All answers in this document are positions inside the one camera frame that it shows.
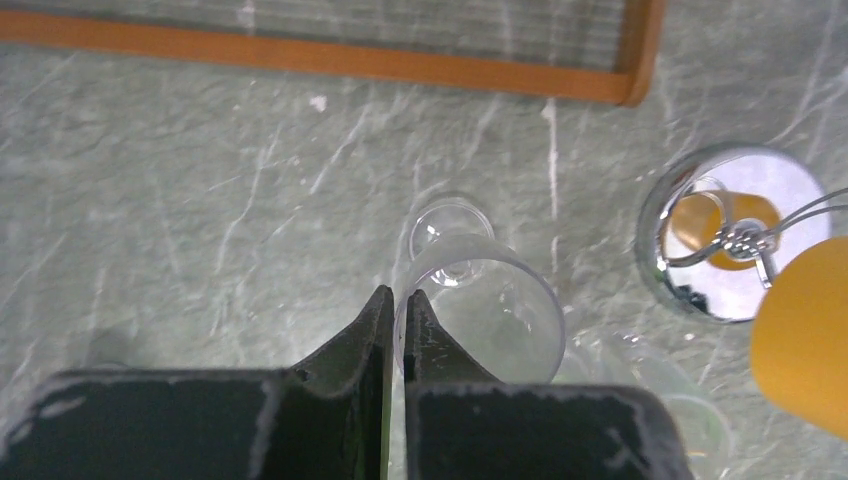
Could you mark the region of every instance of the marble floor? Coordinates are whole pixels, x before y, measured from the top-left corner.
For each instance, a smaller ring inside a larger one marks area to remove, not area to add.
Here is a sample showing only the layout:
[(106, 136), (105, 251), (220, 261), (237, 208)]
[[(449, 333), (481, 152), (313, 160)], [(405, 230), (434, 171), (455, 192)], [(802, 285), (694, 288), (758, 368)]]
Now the marble floor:
[[(261, 23), (249, 5), (227, 18)], [(702, 145), (772, 145), (848, 185), (845, 45), (848, 0), (670, 2), (637, 109), (0, 45), (0, 431), (47, 375), (101, 358), (298, 361), (398, 286), (410, 212), (461, 191), (572, 331), (636, 330), (710, 393), (727, 478), (848, 470), (846, 443), (759, 394), (750, 327), (658, 305), (632, 252), (647, 191)]]

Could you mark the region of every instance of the white vein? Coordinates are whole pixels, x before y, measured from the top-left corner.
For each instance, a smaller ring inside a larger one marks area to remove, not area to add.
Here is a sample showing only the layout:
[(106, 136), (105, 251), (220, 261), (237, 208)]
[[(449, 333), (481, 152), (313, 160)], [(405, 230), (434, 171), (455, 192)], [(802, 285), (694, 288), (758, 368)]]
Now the white vein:
[(89, 327), (94, 330), (97, 326), (97, 309), (100, 307), (100, 296), (103, 294), (103, 286), (106, 283), (106, 273), (109, 267), (100, 268), (94, 279), (94, 298), (91, 300), (91, 312), (88, 316)]
[(19, 98), (19, 99), (18, 99), (18, 101), (17, 101), (17, 102), (15, 102), (15, 105), (14, 105), (14, 106), (12, 107), (12, 109), (10, 109), (10, 110), (14, 110), (15, 108), (19, 107), (19, 106), (20, 106), (21, 104), (23, 104), (23, 103), (24, 103), (24, 102), (25, 102), (25, 101), (26, 101), (29, 97), (31, 97), (31, 96), (32, 96), (32, 94), (34, 94), (35, 92), (37, 92), (37, 91), (41, 90), (41, 88), (42, 88), (43, 86), (47, 85), (47, 82), (49, 82), (49, 81), (53, 80), (53, 78), (55, 78), (55, 77), (56, 77), (56, 75), (58, 75), (58, 74), (59, 74), (59, 72), (61, 72), (61, 71), (62, 71), (65, 67), (67, 67), (67, 66), (71, 63), (71, 61), (73, 61), (73, 59), (74, 59), (74, 58), (76, 58), (76, 56), (77, 56), (77, 53), (76, 53), (76, 52), (74, 52), (74, 53), (72, 53), (72, 54), (71, 54), (68, 58), (66, 58), (66, 59), (62, 60), (61, 62), (59, 62), (58, 64), (56, 64), (56, 66), (55, 66), (55, 67), (53, 67), (53, 69), (52, 69), (52, 70), (50, 70), (49, 72), (47, 72), (47, 75), (45, 75), (45, 76), (41, 79), (41, 81), (40, 81), (40, 82), (38, 82), (37, 84), (35, 84), (35, 86), (34, 86), (34, 87), (33, 87), (33, 88), (29, 91), (29, 92), (27, 92), (26, 94), (24, 94), (24, 96), (22, 96), (21, 98)]
[(283, 223), (282, 223), (282, 225), (280, 225), (279, 227), (277, 227), (277, 229), (276, 229), (276, 230), (274, 230), (274, 231), (271, 233), (271, 236), (272, 236), (272, 237), (276, 237), (277, 235), (279, 235), (279, 234), (281, 234), (281, 233), (285, 232), (286, 227), (288, 227), (288, 226), (289, 226), (289, 224), (292, 222), (292, 220), (294, 220), (294, 217), (296, 217), (296, 216), (297, 216), (297, 214), (295, 213), (294, 215), (292, 215), (291, 217), (289, 217), (289, 218), (288, 218), (288, 220), (286, 220), (285, 222), (283, 222)]
[(819, 142), (821, 142), (822, 133), (824, 132), (824, 126), (827, 124), (827, 121), (830, 119), (831, 112), (833, 110), (833, 103), (846, 92), (848, 92), (848, 65), (842, 70), (842, 73), (837, 77), (837, 81), (839, 82), (839, 86), (836, 90), (830, 94), (824, 101), (822, 101), (822, 115), (819, 119), (818, 125), (816, 125), (816, 129), (813, 132), (813, 139), (810, 141), (810, 146), (807, 149), (807, 157), (806, 160), (809, 163), (809, 160), (818, 153)]
[(3, 302), (0, 303), (0, 312), (2, 312), (4, 308), (6, 308), (6, 304), (9, 303), (9, 300), (12, 299), (12, 296), (14, 296), (15, 292), (18, 291), (18, 288), (21, 286), (21, 282), (23, 282), (29, 274), (37, 273), (39, 270), (41, 270), (41, 267), (47, 262), (47, 260), (49, 260), (50, 257), (52, 257), (56, 253), (56, 251), (59, 250), (59, 246), (62, 245), (62, 242), (65, 241), (65, 237), (67, 236), (67, 233), (63, 233), (62, 236), (59, 237), (59, 240), (56, 240), (56, 243), (54, 243), (53, 246), (50, 247), (50, 250), (47, 251), (44, 257), (41, 258), (41, 260), (30, 265), (30, 267), (24, 270), (24, 272), (14, 281), (14, 283), (12, 283), (12, 288), (9, 290), (9, 293), (6, 294), (6, 297), (3, 299)]
[(498, 110), (500, 99), (501, 95), (495, 94), (492, 97), (492, 101), (489, 103), (489, 106), (486, 108), (486, 111), (484, 111), (483, 114), (480, 115), (480, 118), (477, 119), (477, 128), (474, 129), (474, 135), (471, 137), (471, 143), (468, 145), (468, 148), (465, 149), (465, 161), (462, 163), (460, 170), (464, 169), (469, 163), (471, 163), (471, 159), (480, 148), (480, 141), (483, 139), (483, 133), (487, 128), (489, 128), (489, 124), (492, 123), (492, 118)]
[(221, 183), (216, 183), (215, 185), (212, 185), (211, 187), (207, 188), (207, 189), (206, 189), (206, 191), (207, 191), (207, 192), (211, 192), (211, 191), (213, 191), (213, 190), (217, 190), (217, 189), (219, 189), (219, 188), (223, 187), (224, 185), (226, 185), (226, 184), (228, 184), (228, 183), (231, 183), (231, 182), (234, 182), (234, 181), (238, 180), (239, 178), (241, 178), (241, 175), (236, 175), (236, 176), (235, 176), (235, 177), (233, 177), (233, 178), (230, 178), (230, 179), (224, 180), (224, 181), (223, 181), (223, 182), (221, 182)]
[(557, 219), (559, 214), (559, 198), (557, 197), (557, 161), (559, 150), (557, 148), (557, 117), (556, 99), (549, 97), (545, 108), (542, 109), (542, 118), (548, 121), (549, 148), (548, 148), (548, 182), (551, 190), (551, 218)]
[(701, 372), (701, 376), (698, 378), (698, 385), (704, 384), (704, 380), (707, 379), (707, 375), (709, 375), (710, 370), (713, 368), (713, 365), (715, 365), (716, 360), (718, 360), (718, 354), (721, 351), (721, 348), (724, 346), (725, 332), (727, 332), (727, 330), (722, 329), (722, 331), (718, 334), (715, 349), (713, 349), (713, 353), (710, 355), (710, 360), (707, 362), (707, 366), (704, 367), (704, 371)]
[(224, 267), (224, 258), (227, 255), (227, 242), (230, 241), (230, 237), (232, 237), (238, 224), (244, 220), (244, 217), (247, 216), (250, 208), (253, 207), (253, 201), (256, 199), (256, 191), (259, 188), (259, 178), (262, 176), (262, 170), (265, 169), (265, 163), (274, 154), (274, 149), (277, 147), (277, 141), (280, 138), (280, 130), (282, 128), (283, 124), (281, 122), (277, 125), (277, 131), (274, 132), (274, 137), (271, 139), (271, 144), (268, 148), (264, 149), (264, 152), (260, 150), (256, 155), (256, 171), (253, 174), (253, 182), (250, 184), (250, 196), (247, 198), (247, 202), (244, 205), (244, 210), (242, 210), (241, 215), (233, 220), (224, 232), (224, 237), (221, 239), (221, 244), (218, 246), (218, 259), (215, 264), (216, 275), (221, 273), (221, 269)]
[[(556, 279), (556, 275), (559, 272), (559, 235), (555, 235), (553, 240), (551, 240), (551, 277)], [(554, 281), (554, 293), (559, 294), (559, 291), (556, 286), (556, 281)]]
[(813, 95), (816, 93), (816, 85), (819, 81), (819, 75), (821, 75), (824, 61), (830, 52), (830, 41), (831, 37), (833, 37), (833, 32), (836, 30), (837, 21), (842, 20), (843, 18), (842, 15), (839, 15), (839, 1), (840, 0), (831, 0), (830, 2), (830, 11), (828, 12), (827, 22), (822, 30), (822, 41), (819, 44), (819, 48), (816, 50), (816, 56), (813, 60), (813, 68), (810, 71), (810, 76), (807, 77), (807, 85), (804, 88), (804, 94), (801, 96), (801, 100), (798, 103), (798, 108), (795, 109), (795, 114), (792, 116), (792, 120), (789, 122), (789, 125), (787, 125), (782, 132), (778, 133), (777, 136), (772, 138), (769, 143), (782, 140), (816, 110), (816, 107), (808, 107), (810, 101), (813, 99)]
[(657, 95), (660, 99), (660, 105), (663, 110), (663, 125), (665, 126), (665, 147), (671, 145), (674, 138), (675, 109), (674, 109), (674, 94), (669, 92), (669, 77), (665, 68), (663, 57), (657, 56)]
[(330, 170), (330, 167), (332, 167), (339, 160), (339, 157), (342, 154), (342, 150), (344, 150), (345, 147), (353, 143), (353, 140), (356, 138), (357, 134), (359, 133), (359, 130), (365, 124), (365, 117), (368, 115), (368, 112), (370, 110), (371, 103), (369, 102), (366, 103), (365, 107), (362, 108), (362, 113), (359, 115), (359, 119), (356, 121), (356, 125), (354, 125), (352, 129), (350, 129), (350, 132), (348, 132), (344, 142), (342, 142), (339, 148), (336, 149), (335, 153), (333, 153), (333, 156), (330, 157), (327, 163), (324, 164), (324, 168), (322, 168), (321, 172), (318, 173), (318, 176), (315, 178), (315, 182), (313, 182), (312, 186), (309, 187), (310, 195), (314, 195), (315, 192), (318, 191), (318, 187), (321, 186), (321, 182), (324, 181), (324, 176), (327, 175), (327, 172)]
[(162, 203), (162, 194), (159, 190), (159, 184), (154, 176), (148, 177), (148, 182), (153, 187), (153, 201), (156, 202), (156, 210), (159, 214), (159, 223), (162, 230), (165, 231), (165, 246), (168, 248), (168, 263), (171, 265), (171, 270), (174, 275), (179, 277), (182, 273), (179, 257), (177, 256), (177, 245), (171, 236), (171, 222), (168, 221), (168, 214), (165, 210), (165, 205)]
[(501, 23), (503, 24), (504, 53), (506, 58), (512, 58), (512, 18), (509, 15), (506, 0), (501, 0)]
[(692, 125), (689, 127), (689, 134), (683, 140), (683, 143), (680, 144), (680, 147), (677, 149), (674, 154), (669, 157), (669, 160), (666, 162), (666, 166), (671, 165), (673, 162), (676, 162), (677, 159), (684, 153), (688, 152), (694, 145), (696, 145), (700, 141), (701, 133), (699, 132), (699, 128), (701, 126), (701, 122), (704, 119), (704, 112), (707, 110), (707, 105), (709, 102), (707, 101), (707, 97), (709, 96), (711, 86), (708, 80), (704, 80), (704, 86), (701, 88), (701, 100), (699, 102), (698, 110), (695, 112), (695, 119), (692, 121)]

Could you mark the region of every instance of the wooden frame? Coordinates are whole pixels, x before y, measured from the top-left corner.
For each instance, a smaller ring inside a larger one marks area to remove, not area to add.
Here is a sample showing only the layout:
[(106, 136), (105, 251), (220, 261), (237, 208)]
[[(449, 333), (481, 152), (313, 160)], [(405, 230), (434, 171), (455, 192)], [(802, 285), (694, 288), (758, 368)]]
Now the wooden frame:
[(665, 0), (626, 0), (615, 73), (0, 10), (0, 41), (635, 106), (651, 83)]

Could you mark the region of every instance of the clear glass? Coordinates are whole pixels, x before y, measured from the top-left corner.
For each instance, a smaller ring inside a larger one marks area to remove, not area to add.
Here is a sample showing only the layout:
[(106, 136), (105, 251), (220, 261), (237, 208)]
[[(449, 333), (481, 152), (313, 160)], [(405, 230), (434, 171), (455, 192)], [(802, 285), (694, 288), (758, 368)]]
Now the clear glass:
[(697, 480), (725, 474), (733, 450), (727, 418), (706, 393), (668, 355), (627, 333), (579, 333), (566, 349), (557, 383), (606, 383), (639, 386), (666, 406), (677, 425)]
[(403, 365), (406, 300), (421, 289), (442, 328), (498, 379), (553, 379), (565, 349), (559, 301), (542, 277), (492, 237), (486, 217), (463, 198), (434, 202), (415, 219), (412, 265), (398, 289), (398, 365)]

